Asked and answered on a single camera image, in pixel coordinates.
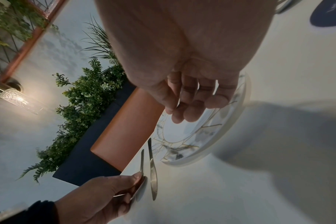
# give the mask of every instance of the wall lamp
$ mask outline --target wall lamp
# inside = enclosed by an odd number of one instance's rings
[[[42,103],[22,93],[23,87],[20,84],[0,82],[0,98],[11,104],[19,106],[33,114],[39,114],[45,109]]]

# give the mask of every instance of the white plate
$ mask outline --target white plate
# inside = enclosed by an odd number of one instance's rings
[[[151,135],[155,158],[168,165],[191,163],[192,158],[199,157],[211,140],[217,141],[221,137],[218,132],[242,106],[245,93],[246,78],[240,75],[237,90],[229,105],[222,109],[205,110],[196,122],[174,124],[171,115],[164,111]]]

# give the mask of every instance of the black sleeve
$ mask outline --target black sleeve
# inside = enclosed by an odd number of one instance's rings
[[[37,201],[27,210],[22,211],[0,224],[59,224],[57,209],[52,201]]]

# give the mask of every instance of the table surface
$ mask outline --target table surface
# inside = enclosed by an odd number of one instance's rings
[[[249,104],[237,122],[193,164],[155,160],[157,199],[148,181],[113,224],[336,223],[336,28],[309,24],[320,2],[275,16],[244,70]],[[123,175],[139,170],[140,153]]]

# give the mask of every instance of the hand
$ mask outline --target hand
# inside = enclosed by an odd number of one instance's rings
[[[276,2],[96,0],[129,80],[166,106],[175,123],[196,121],[205,108],[229,103]]]
[[[126,214],[135,184],[142,173],[132,176],[94,178],[55,202],[60,224],[107,224]]]

